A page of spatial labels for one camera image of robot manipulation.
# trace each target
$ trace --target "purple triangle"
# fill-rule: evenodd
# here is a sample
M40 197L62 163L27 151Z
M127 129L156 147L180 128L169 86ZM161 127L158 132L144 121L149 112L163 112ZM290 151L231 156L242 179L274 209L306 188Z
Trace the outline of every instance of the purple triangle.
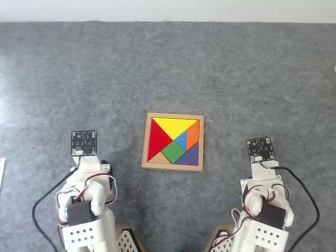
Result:
M198 165L198 143L187 151L174 164Z

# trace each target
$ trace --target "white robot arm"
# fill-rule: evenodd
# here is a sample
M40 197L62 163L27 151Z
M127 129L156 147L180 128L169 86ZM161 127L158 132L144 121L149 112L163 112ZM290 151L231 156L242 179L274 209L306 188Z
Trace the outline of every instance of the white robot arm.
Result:
M280 167L274 158L270 137L247 141L252 177L240 181L243 211L233 209L239 220L232 234L221 231L209 252L283 252L294 214L289 206L289 189L275 170L288 171L303 187L317 212L314 223L306 229L288 251L319 221L320 212L304 183L288 168Z
M106 207L117 199L117 185L110 164L101 164L95 155L96 146L94 153L85 155L85 146L94 143L92 137L96 139L96 131L73 132L73 146L79 146L72 152L78 169L56 194L59 228L66 251L119 252L114 215ZM107 201L111 194L113 200Z

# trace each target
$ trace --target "tangram puzzle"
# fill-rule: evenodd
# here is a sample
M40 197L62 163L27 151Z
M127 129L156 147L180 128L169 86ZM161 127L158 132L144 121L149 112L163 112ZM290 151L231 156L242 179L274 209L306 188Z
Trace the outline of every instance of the tangram puzzle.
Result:
M202 115L148 113L142 167L202 171L203 141Z

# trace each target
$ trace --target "blue triangle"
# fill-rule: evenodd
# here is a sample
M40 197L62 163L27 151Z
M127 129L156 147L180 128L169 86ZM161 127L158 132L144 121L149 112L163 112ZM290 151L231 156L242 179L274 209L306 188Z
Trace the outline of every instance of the blue triangle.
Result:
M187 131L184 131L181 135L179 135L175 142L179 144L179 146L185 151L187 149Z

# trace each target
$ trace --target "wooden puzzle frame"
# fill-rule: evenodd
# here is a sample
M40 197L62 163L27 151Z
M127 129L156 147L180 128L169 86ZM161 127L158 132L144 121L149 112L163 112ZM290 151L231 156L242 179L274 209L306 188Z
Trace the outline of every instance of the wooden puzzle frame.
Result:
M147 161L152 118L193 119L193 120L199 121L198 165L150 163ZM197 115L190 115L190 114L167 114L167 113L148 113L147 114L143 153L142 153L142 167L144 169L202 172L203 171L203 148L204 148L204 116L202 115L197 116Z

